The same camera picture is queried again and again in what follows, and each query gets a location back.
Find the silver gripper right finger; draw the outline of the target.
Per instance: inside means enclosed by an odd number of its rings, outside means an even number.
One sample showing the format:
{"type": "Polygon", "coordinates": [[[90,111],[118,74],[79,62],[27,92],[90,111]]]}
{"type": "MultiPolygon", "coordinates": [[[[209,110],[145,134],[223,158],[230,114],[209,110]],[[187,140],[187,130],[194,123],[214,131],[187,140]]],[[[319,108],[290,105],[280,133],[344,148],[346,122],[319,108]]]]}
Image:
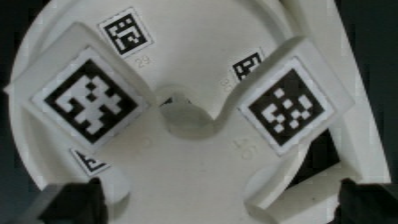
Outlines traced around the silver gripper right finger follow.
{"type": "Polygon", "coordinates": [[[337,224],[398,224],[398,184],[342,181],[337,224]]]}

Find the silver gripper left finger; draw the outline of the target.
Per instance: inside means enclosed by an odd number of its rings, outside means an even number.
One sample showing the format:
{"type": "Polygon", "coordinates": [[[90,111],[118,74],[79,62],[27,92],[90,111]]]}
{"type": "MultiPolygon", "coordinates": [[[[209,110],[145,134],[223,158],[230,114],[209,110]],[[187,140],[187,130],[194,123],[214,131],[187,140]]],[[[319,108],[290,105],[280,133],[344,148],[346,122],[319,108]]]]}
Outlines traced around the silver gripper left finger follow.
{"type": "Polygon", "coordinates": [[[33,208],[33,224],[109,224],[102,180],[51,184],[33,208]]]}

